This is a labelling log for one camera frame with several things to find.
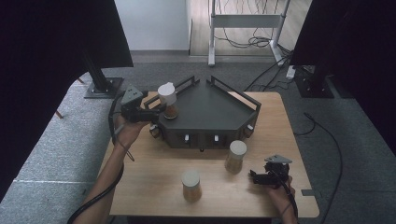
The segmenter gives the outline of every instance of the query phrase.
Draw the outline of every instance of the gray carpet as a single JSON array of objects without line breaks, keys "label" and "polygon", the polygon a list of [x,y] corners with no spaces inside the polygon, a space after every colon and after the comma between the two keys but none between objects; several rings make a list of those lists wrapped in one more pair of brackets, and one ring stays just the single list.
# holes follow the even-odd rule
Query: gray carpet
[{"label": "gray carpet", "polygon": [[[139,90],[156,91],[168,81],[213,75],[242,91],[270,65],[217,63],[209,68],[206,63],[136,63],[134,68],[104,69],[104,73],[124,77],[122,89],[133,83]],[[276,69],[256,83],[266,84]],[[286,69],[276,81],[287,81],[285,74]],[[83,99],[92,81],[87,74],[82,79],[87,84],[76,82],[70,87],[59,106],[64,119],[53,117],[0,204],[2,223],[65,223],[92,186],[109,140],[106,116],[111,100]],[[308,112],[334,135],[341,148],[344,172],[326,223],[394,223],[396,158],[359,104],[341,99],[335,91],[334,99],[305,99],[295,83],[278,85],[286,90],[268,91],[281,94],[292,129],[304,133],[312,127],[304,116]],[[320,209],[319,217],[300,218],[300,223],[319,223],[339,175],[340,157],[332,138],[319,127],[311,134],[296,136],[296,141]],[[125,220],[117,217],[114,223]]]}]

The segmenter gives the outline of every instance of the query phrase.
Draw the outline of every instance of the black cable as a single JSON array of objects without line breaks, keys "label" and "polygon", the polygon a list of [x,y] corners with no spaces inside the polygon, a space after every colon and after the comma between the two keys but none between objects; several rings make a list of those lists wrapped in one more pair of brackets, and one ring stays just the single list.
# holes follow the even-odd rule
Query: black cable
[{"label": "black cable", "polygon": [[81,213],[83,213],[85,210],[87,210],[89,207],[91,207],[93,204],[97,203],[99,200],[101,200],[102,198],[104,198],[109,192],[111,192],[111,190],[113,190],[117,184],[120,182],[121,178],[122,178],[122,174],[123,174],[123,169],[124,169],[124,165],[122,164],[121,169],[120,169],[120,173],[117,176],[117,178],[114,180],[113,183],[111,183],[111,185],[105,189],[102,193],[98,194],[96,197],[92,198],[91,200],[89,200],[87,203],[84,203],[75,213],[73,213],[73,215],[67,220],[67,224],[72,224],[76,218],[81,215]]},{"label": "black cable", "polygon": [[248,2],[248,0],[247,0],[247,7],[248,7],[248,10],[250,11],[251,14],[256,14],[256,12],[253,13],[253,12],[251,11],[250,3]]},{"label": "black cable", "polygon": [[295,217],[296,217],[297,220],[298,220],[297,203],[296,203],[296,200],[294,199],[293,194],[291,193],[291,190],[290,190],[289,187],[282,181],[282,179],[280,178],[280,176],[279,176],[276,172],[274,172],[274,171],[271,171],[271,172],[276,176],[278,182],[282,185],[283,189],[285,189],[286,194],[287,194],[288,197],[289,197],[289,201],[290,201],[290,203],[291,203],[291,206],[293,206],[294,215],[295,215]]},{"label": "black cable", "polygon": [[260,13],[260,8],[259,8],[259,2],[260,1],[255,0],[254,2],[256,3],[257,14],[259,14]]},{"label": "black cable", "polygon": [[327,215],[329,214],[330,208],[332,207],[332,201],[334,199],[335,193],[338,190],[338,186],[340,185],[340,181],[341,181],[341,178],[342,178],[342,175],[343,175],[343,170],[344,170],[343,154],[341,152],[340,145],[338,144],[338,142],[335,139],[334,135],[329,130],[327,130],[325,127],[323,127],[321,124],[319,124],[317,121],[315,121],[314,118],[310,114],[304,113],[304,115],[307,118],[309,118],[312,122],[314,122],[316,125],[318,125],[321,129],[323,129],[326,133],[329,134],[329,136],[332,138],[334,143],[337,145],[337,150],[338,150],[339,159],[340,159],[340,168],[339,168],[340,169],[340,174],[338,175],[337,181],[335,183],[334,191],[332,192],[332,195],[331,195],[331,198],[330,198],[330,201],[329,201],[329,205],[327,206],[326,212],[323,215],[322,220],[320,221],[320,223],[324,223],[326,221]]},{"label": "black cable", "polygon": [[312,133],[312,132],[315,130],[315,128],[317,127],[317,123],[315,122],[314,119],[312,119],[312,117],[311,117],[309,114],[304,113],[304,115],[306,115],[308,118],[310,117],[310,118],[311,118],[311,121],[312,121],[312,123],[313,123],[314,125],[312,126],[311,130],[309,130],[309,131],[306,132],[306,133],[295,133],[295,132],[293,132],[294,135],[296,135],[296,136],[303,136],[303,135],[307,135],[307,134],[309,134],[309,133]]},{"label": "black cable", "polygon": [[259,74],[245,89],[244,91],[247,91],[251,85],[254,84],[254,82],[257,81],[257,79],[259,79],[260,77],[262,77],[262,75],[264,75],[266,72],[268,72],[271,68],[273,68],[275,65],[277,65],[278,63],[280,63],[281,61],[283,61],[284,59],[286,59],[286,57],[283,57],[281,59],[279,59],[279,61],[277,61],[276,63],[274,63],[273,65],[271,65],[269,68],[267,68],[265,71],[263,71],[261,74]]},{"label": "black cable", "polygon": [[265,9],[267,9],[267,3],[268,3],[268,0],[265,0],[265,5],[264,5],[264,7],[262,8],[262,14],[265,14]]},{"label": "black cable", "polygon": [[271,80],[268,82],[267,85],[264,86],[264,89],[262,89],[262,91],[265,91],[265,89],[267,89],[267,87],[271,84],[271,82],[274,81],[274,79],[276,78],[276,76],[279,74],[280,70],[282,70],[283,66],[285,65],[286,62],[282,63],[282,65],[280,65],[279,69],[277,69],[275,75],[271,78]]},{"label": "black cable", "polygon": [[224,11],[225,11],[225,7],[227,7],[228,2],[230,2],[230,0],[227,0],[227,2],[224,5]]},{"label": "black cable", "polygon": [[129,150],[126,150],[126,155],[129,157],[131,161],[134,161],[134,157],[132,156],[131,152]]},{"label": "black cable", "polygon": [[242,11],[241,11],[241,15],[244,14],[244,4],[245,4],[245,0],[242,0]]},{"label": "black cable", "polygon": [[114,135],[114,120],[113,120],[114,109],[116,108],[117,101],[118,101],[123,95],[125,95],[125,91],[121,92],[120,94],[118,94],[118,95],[116,96],[116,98],[114,99],[113,103],[111,104],[110,112],[108,113],[108,127],[109,127],[109,129],[110,129],[110,136],[112,137],[113,145],[116,144],[116,138],[115,138],[115,135]]},{"label": "black cable", "polygon": [[[108,113],[108,126],[110,129],[110,133],[112,136],[112,141],[113,144],[115,144],[115,141],[117,139],[117,136],[114,134],[114,120],[113,120],[113,116],[114,114],[117,114],[119,112],[114,112],[114,109],[116,108],[116,104],[117,101],[125,94],[125,91],[123,91],[122,93],[118,94],[116,96],[116,98],[114,99],[113,103],[111,104],[110,107],[110,111]],[[130,155],[129,151],[127,151],[128,157],[132,157],[132,155]],[[89,200],[88,202],[84,203],[78,210],[76,210],[75,213],[73,213],[73,215],[67,220],[67,223],[73,223],[76,218],[81,215],[81,213],[83,213],[85,210],[87,210],[89,207],[91,207],[93,204],[97,203],[99,200],[101,200],[102,198],[104,198],[109,192],[111,192],[111,190],[113,190],[117,184],[120,182],[121,178],[122,178],[122,174],[123,174],[123,169],[124,169],[124,165],[122,164],[119,175],[117,176],[117,178],[114,180],[113,183],[111,183],[111,185],[105,189],[104,191],[102,191],[100,194],[98,194],[97,196],[95,196],[94,198],[92,198],[91,200]]]},{"label": "black cable", "polygon": [[265,48],[270,44],[271,39],[263,36],[256,36],[256,32],[259,28],[256,28],[253,32],[253,37],[251,37],[247,42],[250,46],[254,46],[257,48]]},{"label": "black cable", "polygon": [[276,10],[277,10],[277,4],[279,3],[279,0],[276,0],[276,5],[275,5],[275,10],[274,10],[274,14],[276,14]]},{"label": "black cable", "polygon": [[236,14],[239,13],[238,5],[239,5],[239,0],[236,0]]},{"label": "black cable", "polygon": [[[288,82],[286,82],[286,81],[277,81],[275,85],[273,85],[273,86],[268,86],[267,89],[280,88],[280,89],[283,89],[283,90],[288,90],[288,89],[289,89],[289,84],[292,83],[293,81],[294,81],[294,79],[292,79],[291,81],[288,81]],[[283,87],[283,86],[281,86],[281,85],[278,85],[278,83],[286,84],[286,87]],[[262,91],[262,88],[265,87],[265,85],[254,84],[254,85],[251,86],[250,90],[251,90],[251,91],[254,91],[253,89],[254,89],[255,87],[259,87],[259,89],[258,89],[257,91]]]},{"label": "black cable", "polygon": [[[210,23],[209,0],[207,1],[207,3],[208,3],[207,15],[208,15],[208,18],[209,18],[209,27],[212,27],[212,25],[211,25],[211,23]],[[220,1],[218,1],[218,3],[219,3],[219,12],[220,12],[220,14],[222,14]],[[250,46],[255,46],[255,47],[258,47],[258,48],[263,48],[263,47],[268,46],[268,45],[269,45],[269,41],[271,40],[271,39],[266,38],[266,37],[257,37],[257,36],[254,36],[254,34],[253,34],[253,37],[251,37],[251,38],[248,40],[248,43],[247,43],[247,44],[241,44],[241,43],[237,43],[236,41],[231,40],[231,39],[228,37],[227,32],[225,31],[225,28],[223,28],[223,32],[224,32],[225,38],[217,37],[217,36],[215,36],[215,35],[214,35],[214,37],[215,37],[216,39],[218,39],[218,40],[225,40],[225,41],[228,41],[230,45],[232,45],[233,47],[238,48],[238,49],[246,49],[246,48],[248,48],[248,47],[250,47]],[[268,42],[268,43],[265,44],[265,45],[260,45],[260,43],[262,43],[262,42]]]}]

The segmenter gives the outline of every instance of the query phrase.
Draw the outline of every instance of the black panel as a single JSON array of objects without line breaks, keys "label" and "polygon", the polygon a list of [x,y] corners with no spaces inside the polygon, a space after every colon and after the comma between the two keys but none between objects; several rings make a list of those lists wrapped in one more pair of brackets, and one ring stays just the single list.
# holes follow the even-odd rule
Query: black panel
[{"label": "black panel", "polygon": [[290,64],[319,64],[335,75],[396,153],[393,5],[391,0],[312,1]]},{"label": "black panel", "polygon": [[101,68],[133,64],[113,0],[0,4],[2,199],[68,88],[87,71],[82,50]]},{"label": "black panel", "polygon": [[160,123],[177,130],[237,130],[254,110],[230,94],[200,83],[177,96],[176,119],[160,116]]}]

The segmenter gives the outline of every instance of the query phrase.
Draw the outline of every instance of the wire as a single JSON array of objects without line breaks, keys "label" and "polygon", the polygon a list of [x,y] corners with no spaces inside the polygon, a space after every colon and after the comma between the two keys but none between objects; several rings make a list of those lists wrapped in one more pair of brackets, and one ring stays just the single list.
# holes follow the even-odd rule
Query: wire
[{"label": "wire", "polygon": [[76,218],[81,215],[81,213],[83,213],[85,210],[87,210],[89,207],[91,207],[93,204],[97,203],[99,200],[101,200],[102,198],[104,198],[109,192],[111,192],[111,190],[113,190],[117,184],[120,182],[121,178],[122,178],[122,174],[123,174],[123,169],[124,169],[124,165],[122,164],[119,175],[117,176],[117,178],[114,180],[113,183],[111,183],[111,185],[105,189],[102,193],[98,194],[96,197],[92,198],[91,200],[89,200],[87,203],[84,203],[75,213],[73,213],[73,215],[67,220],[67,224],[72,224]]},{"label": "wire", "polygon": [[253,12],[251,11],[250,3],[248,2],[248,0],[247,0],[247,7],[248,7],[248,10],[250,11],[251,14],[256,14],[256,13],[258,12],[258,11],[256,11],[256,12],[253,13]]},{"label": "wire", "polygon": [[332,192],[332,195],[331,195],[331,197],[330,197],[329,205],[327,206],[326,212],[325,212],[325,214],[323,215],[322,220],[320,221],[320,223],[324,223],[324,222],[326,221],[327,215],[329,214],[330,208],[332,207],[332,201],[333,201],[333,199],[334,199],[335,193],[336,193],[337,190],[338,190],[338,186],[340,185],[340,181],[341,181],[341,178],[342,178],[342,176],[343,176],[343,170],[344,170],[343,154],[342,154],[342,152],[341,152],[340,145],[338,144],[338,142],[337,142],[337,140],[335,139],[334,135],[333,135],[329,130],[327,130],[325,127],[323,127],[321,124],[319,124],[317,121],[315,121],[314,118],[313,118],[310,114],[304,112],[304,115],[305,115],[307,118],[309,118],[313,123],[315,123],[315,125],[318,125],[321,129],[323,129],[326,133],[329,134],[329,136],[332,138],[332,140],[334,141],[334,143],[335,143],[336,146],[337,146],[337,151],[338,151],[339,159],[340,159],[340,168],[339,168],[339,169],[340,169],[340,173],[339,173],[339,175],[338,175],[337,181],[335,182],[334,191]]},{"label": "wire", "polygon": [[117,137],[117,135],[120,133],[120,131],[124,128],[125,123],[121,124],[120,127],[114,132],[113,135],[113,140],[116,139],[116,141],[123,147],[123,149],[126,152],[126,155],[128,155],[129,159],[131,159],[131,161],[134,161],[134,157],[132,156],[131,152],[129,151],[129,148],[126,147],[121,141],[120,139]]},{"label": "wire", "polygon": [[271,68],[273,68],[275,65],[277,65],[278,63],[280,63],[281,61],[283,61],[286,57],[281,58],[279,61],[277,61],[276,63],[274,63],[273,65],[271,65],[269,68],[267,68],[265,71],[263,71],[261,74],[259,74],[245,89],[244,91],[247,91],[253,84],[254,82],[257,81],[257,79],[259,79],[260,77],[262,77],[262,75],[264,75],[266,72],[268,72]]},{"label": "wire", "polygon": [[110,130],[110,136],[112,137],[113,144],[116,144],[116,139],[113,137],[114,136],[114,120],[113,120],[114,109],[116,108],[117,101],[123,95],[125,95],[125,91],[121,92],[120,94],[118,94],[116,96],[116,98],[114,99],[113,103],[111,103],[110,112],[108,113],[108,127],[109,127],[109,130]]},{"label": "wire", "polygon": [[242,0],[242,11],[241,11],[241,14],[244,14],[244,4],[245,4],[245,0]]},{"label": "wire", "polygon": [[[262,88],[263,88],[263,87],[267,87],[268,89],[280,88],[280,89],[283,89],[283,90],[288,90],[288,89],[289,89],[289,84],[292,83],[292,82],[294,82],[294,79],[292,79],[291,81],[288,81],[288,82],[286,82],[286,81],[277,81],[276,84],[273,85],[273,86],[266,86],[266,85],[254,84],[254,85],[252,85],[252,86],[250,87],[250,90],[251,90],[251,91],[254,91],[253,89],[256,88],[256,87],[258,87],[258,90],[257,90],[257,91],[262,91]],[[286,84],[286,87],[283,87],[283,86],[281,86],[281,85],[278,85],[278,83]]]},{"label": "wire", "polygon": [[265,89],[267,89],[267,87],[271,84],[271,82],[274,81],[274,79],[276,78],[276,76],[279,74],[280,70],[282,70],[282,68],[284,67],[286,62],[282,63],[282,65],[280,65],[279,69],[277,69],[277,72],[275,73],[275,75],[273,76],[273,78],[271,78],[271,80],[268,82],[267,85],[264,86],[264,89],[262,89],[262,91],[265,91]]},{"label": "wire", "polygon": [[280,176],[275,172],[272,171],[272,173],[276,176],[278,182],[282,185],[282,187],[285,189],[286,194],[289,197],[289,201],[291,203],[291,205],[293,206],[294,209],[294,215],[296,216],[296,218],[298,219],[298,209],[297,209],[297,203],[296,200],[294,199],[293,194],[291,193],[291,190],[289,189],[289,187],[282,181],[282,178],[280,178]]},{"label": "wire", "polygon": [[[261,0],[261,2],[262,2],[262,8],[263,8],[262,14],[264,14],[265,9],[266,9],[266,7],[267,7],[267,2],[268,2],[268,0],[265,1],[265,4],[264,4],[264,2],[263,2],[262,0]],[[279,0],[276,1],[276,8],[275,8],[275,11],[276,11],[276,9],[277,9],[278,2],[279,2]],[[227,2],[225,3],[225,5],[224,5],[224,7],[223,7],[224,13],[226,13],[225,8],[226,8],[226,6],[227,6],[228,3],[229,3],[229,0],[227,0]],[[207,0],[207,17],[208,17],[209,27],[212,28],[212,24],[211,24],[211,22],[210,22],[211,16],[210,16],[210,13],[209,13],[209,8],[210,8],[210,2],[209,2],[209,0]],[[219,8],[220,14],[222,14],[221,2],[220,2],[220,0],[218,0],[218,8]],[[257,12],[260,12],[259,4],[258,4],[257,1],[256,1],[256,8],[257,8],[257,10],[258,10]],[[265,48],[265,47],[267,47],[267,46],[270,44],[270,41],[272,40],[272,37],[273,37],[273,34],[274,34],[274,28],[273,28],[273,29],[272,29],[272,33],[271,33],[271,38],[263,37],[263,36],[255,36],[257,30],[259,29],[259,28],[256,28],[256,30],[255,30],[254,33],[253,33],[253,37],[251,37],[251,38],[247,41],[247,43],[245,44],[245,43],[238,43],[238,42],[236,42],[236,41],[234,41],[234,40],[231,40],[231,39],[228,37],[225,28],[223,27],[222,29],[223,29],[223,33],[224,33],[224,35],[225,35],[225,38],[218,37],[218,36],[216,36],[216,35],[214,35],[214,37],[215,37],[217,40],[224,40],[224,41],[227,41],[231,46],[233,46],[233,47],[235,47],[235,48],[237,48],[237,49],[247,49],[247,48],[249,48],[249,47],[251,47],[251,46],[256,47],[256,48]],[[281,49],[281,51],[282,51],[282,53],[283,53],[283,56],[284,56],[284,55],[290,54],[290,50],[288,50],[288,49],[282,47],[279,43],[277,44],[277,46]]]},{"label": "wire", "polygon": [[[306,115],[308,118],[312,118],[312,117],[311,117],[309,114],[307,114],[307,113],[304,113],[304,115]],[[306,132],[306,133],[295,133],[295,132],[293,132],[294,135],[296,135],[296,136],[303,136],[303,135],[307,135],[307,134],[309,134],[309,133],[312,133],[312,132],[315,130],[315,128],[317,127],[317,123],[316,123],[313,119],[311,119],[311,121],[312,121],[312,123],[314,124],[314,125],[312,126],[311,130],[309,130],[309,131]]]}]

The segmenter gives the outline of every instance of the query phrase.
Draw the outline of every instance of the metal stand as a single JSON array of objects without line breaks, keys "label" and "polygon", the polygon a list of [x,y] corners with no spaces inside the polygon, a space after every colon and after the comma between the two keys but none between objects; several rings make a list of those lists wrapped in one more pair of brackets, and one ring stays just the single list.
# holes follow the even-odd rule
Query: metal stand
[{"label": "metal stand", "polygon": [[[276,34],[273,40],[270,41],[271,50],[274,53],[276,61],[282,59],[282,54],[277,41],[282,32],[283,23],[286,19],[290,0],[285,3],[285,8],[280,15],[216,15],[216,0],[212,0],[212,14],[210,16],[209,39],[209,66],[215,66],[215,28],[276,28]],[[284,60],[280,61],[278,65],[282,65]]]},{"label": "metal stand", "polygon": [[334,98],[329,85],[326,82],[327,69],[317,66],[314,74],[309,76],[296,75],[294,80],[300,95],[304,98]]},{"label": "metal stand", "polygon": [[88,72],[92,77],[92,84],[87,89],[85,99],[114,99],[120,84],[123,81],[122,77],[108,77],[106,78],[101,68],[96,67],[93,63],[90,54],[87,50],[82,51],[82,60],[87,66]]}]

